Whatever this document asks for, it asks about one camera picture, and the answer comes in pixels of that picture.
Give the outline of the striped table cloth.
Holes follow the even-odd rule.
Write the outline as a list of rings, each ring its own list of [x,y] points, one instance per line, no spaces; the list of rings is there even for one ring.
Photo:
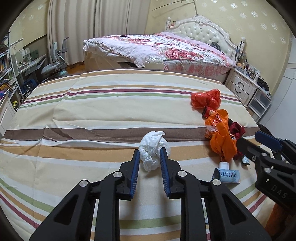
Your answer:
[[[132,158],[143,136],[164,132],[170,157],[210,181],[220,162],[205,139],[206,126],[191,95],[218,89],[221,108],[254,142],[258,125],[220,82],[181,73],[106,70],[40,84],[1,140],[1,208],[28,240],[83,179],[95,182]]]

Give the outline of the orange plastic snack bag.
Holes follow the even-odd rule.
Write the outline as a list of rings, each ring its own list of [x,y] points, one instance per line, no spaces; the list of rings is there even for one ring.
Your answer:
[[[210,140],[210,147],[218,154],[222,162],[229,163],[237,154],[236,138],[230,133],[228,112],[224,109],[211,110],[205,120],[205,137]]]

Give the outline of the black lined trash bin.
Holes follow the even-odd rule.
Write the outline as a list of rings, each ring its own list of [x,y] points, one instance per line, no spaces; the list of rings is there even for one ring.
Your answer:
[[[261,132],[263,132],[267,135],[273,136],[273,134],[264,125],[262,125],[260,123],[258,123],[257,125],[258,125]]]

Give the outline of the beige window curtains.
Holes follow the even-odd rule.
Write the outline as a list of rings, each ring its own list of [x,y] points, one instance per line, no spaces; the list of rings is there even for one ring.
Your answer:
[[[149,1],[50,1],[48,45],[66,40],[66,63],[84,60],[83,41],[108,35],[143,34]]]

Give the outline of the light blue toothpaste box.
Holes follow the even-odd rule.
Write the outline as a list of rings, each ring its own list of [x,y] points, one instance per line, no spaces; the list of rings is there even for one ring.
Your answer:
[[[226,170],[215,168],[212,180],[218,179],[222,183],[238,184],[240,183],[240,172],[238,170]]]

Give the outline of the white tissue ball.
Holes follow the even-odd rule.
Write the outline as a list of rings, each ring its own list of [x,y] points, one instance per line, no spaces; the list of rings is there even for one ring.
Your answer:
[[[142,138],[138,150],[145,171],[151,172],[159,168],[162,148],[165,148],[168,157],[170,156],[171,147],[163,137],[165,134],[163,131],[151,131]]]

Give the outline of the floral pink quilt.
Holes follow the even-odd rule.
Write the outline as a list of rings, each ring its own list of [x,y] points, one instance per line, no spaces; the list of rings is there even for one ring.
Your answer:
[[[231,57],[213,46],[168,32],[92,38],[84,40],[83,50],[89,69],[132,66],[212,78],[235,66]]]

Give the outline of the dark red wrapper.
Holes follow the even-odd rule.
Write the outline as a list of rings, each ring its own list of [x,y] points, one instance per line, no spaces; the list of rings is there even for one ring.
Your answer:
[[[230,134],[236,139],[239,140],[245,134],[245,128],[237,122],[232,122],[229,125]],[[240,151],[237,151],[237,154],[233,157],[234,160],[241,159],[243,154]]]

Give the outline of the grey office chair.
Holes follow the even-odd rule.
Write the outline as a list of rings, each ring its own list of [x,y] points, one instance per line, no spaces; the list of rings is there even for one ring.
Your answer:
[[[44,78],[44,81],[68,75],[68,72],[66,70],[67,63],[65,60],[66,52],[68,51],[68,49],[66,48],[66,42],[68,38],[69,37],[63,39],[62,49],[60,50],[58,50],[57,42],[54,42],[51,45],[50,57],[52,63],[45,66],[41,71],[41,75]]]

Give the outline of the white plastic drawer unit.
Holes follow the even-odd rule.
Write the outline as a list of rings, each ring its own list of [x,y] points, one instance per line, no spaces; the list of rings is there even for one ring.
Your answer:
[[[259,87],[248,103],[247,111],[250,113],[255,122],[259,122],[265,112],[268,110],[271,102],[271,94]]]

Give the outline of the white wardrobe sliding door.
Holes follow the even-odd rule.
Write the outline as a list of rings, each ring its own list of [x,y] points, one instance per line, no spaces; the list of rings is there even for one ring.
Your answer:
[[[292,36],[290,57],[282,80],[259,123],[275,137],[295,142],[295,36]]]

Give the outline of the grey white sachet pack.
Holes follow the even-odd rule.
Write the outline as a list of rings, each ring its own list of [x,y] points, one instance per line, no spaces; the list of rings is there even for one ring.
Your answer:
[[[228,162],[220,162],[219,169],[229,170],[229,163]]]

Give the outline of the red black cylindrical bottle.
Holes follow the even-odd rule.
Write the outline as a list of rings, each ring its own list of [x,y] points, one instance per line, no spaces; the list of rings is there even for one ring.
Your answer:
[[[207,119],[209,116],[211,116],[212,114],[215,114],[216,110],[210,108],[210,107],[205,107],[203,112],[202,112],[202,117],[204,119]]]

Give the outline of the red plastic bag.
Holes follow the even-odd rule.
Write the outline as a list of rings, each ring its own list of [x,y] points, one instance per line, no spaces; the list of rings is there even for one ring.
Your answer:
[[[218,89],[207,92],[196,92],[191,95],[191,105],[195,109],[209,107],[218,110],[221,104],[221,93]]]

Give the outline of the white bookshelf with books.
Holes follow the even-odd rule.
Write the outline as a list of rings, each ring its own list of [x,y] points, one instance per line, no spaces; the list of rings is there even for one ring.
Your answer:
[[[1,41],[1,100],[4,100],[6,96],[12,104],[14,111],[17,111],[23,102],[23,94],[14,71],[9,37],[10,31],[5,34]]]

